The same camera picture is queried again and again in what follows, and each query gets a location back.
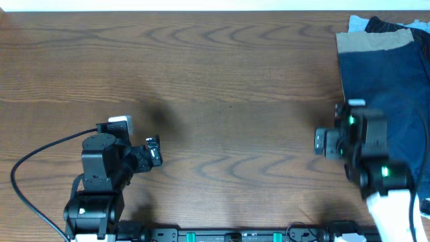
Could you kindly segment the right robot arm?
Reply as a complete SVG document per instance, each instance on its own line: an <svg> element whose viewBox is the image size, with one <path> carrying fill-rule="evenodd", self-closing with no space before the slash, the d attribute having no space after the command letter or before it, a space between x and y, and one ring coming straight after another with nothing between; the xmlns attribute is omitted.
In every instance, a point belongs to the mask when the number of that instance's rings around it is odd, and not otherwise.
<svg viewBox="0 0 430 242"><path fill-rule="evenodd" d="M332 128L317 128L314 152L344 160L376 224L381 241L426 241L417 183L404 161L390 157L383 111L361 105L337 105Z"/></svg>

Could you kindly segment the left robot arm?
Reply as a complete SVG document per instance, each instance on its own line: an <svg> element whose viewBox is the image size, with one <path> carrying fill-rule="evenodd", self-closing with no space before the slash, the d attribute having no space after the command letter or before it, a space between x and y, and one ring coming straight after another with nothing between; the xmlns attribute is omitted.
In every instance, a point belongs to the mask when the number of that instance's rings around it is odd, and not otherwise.
<svg viewBox="0 0 430 242"><path fill-rule="evenodd" d="M71 241L109 241L130 238L142 241L142 230L121 229L124 210L123 190L134 174L149 172L162 165L160 138L147 138L146 144L133 147L128 137L117 138L99 133L83 141L81 160L83 174L75 181L83 182L64 208L66 235Z"/></svg>

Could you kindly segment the dark blue denim shorts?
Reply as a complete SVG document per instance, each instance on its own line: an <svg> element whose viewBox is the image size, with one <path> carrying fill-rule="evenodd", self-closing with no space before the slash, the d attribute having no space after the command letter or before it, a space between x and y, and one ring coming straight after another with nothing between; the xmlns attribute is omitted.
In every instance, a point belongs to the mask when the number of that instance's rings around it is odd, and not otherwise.
<svg viewBox="0 0 430 242"><path fill-rule="evenodd" d="M405 161L413 177L429 158L429 63L417 44L390 50L390 66L358 98L367 107L382 110L388 121L390 157Z"/></svg>

